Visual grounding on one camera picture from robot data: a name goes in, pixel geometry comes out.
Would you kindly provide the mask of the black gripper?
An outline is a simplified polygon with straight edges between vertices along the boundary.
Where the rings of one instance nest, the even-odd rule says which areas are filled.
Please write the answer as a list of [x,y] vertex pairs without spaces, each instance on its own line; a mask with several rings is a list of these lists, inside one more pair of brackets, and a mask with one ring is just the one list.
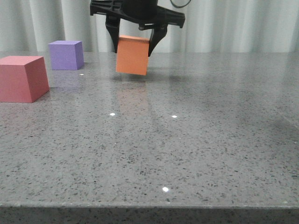
[[92,0],[90,14],[106,16],[105,25],[115,53],[118,50],[121,19],[138,24],[139,28],[152,28],[148,57],[166,36],[168,25],[182,28],[185,22],[183,13],[160,7],[157,0]]

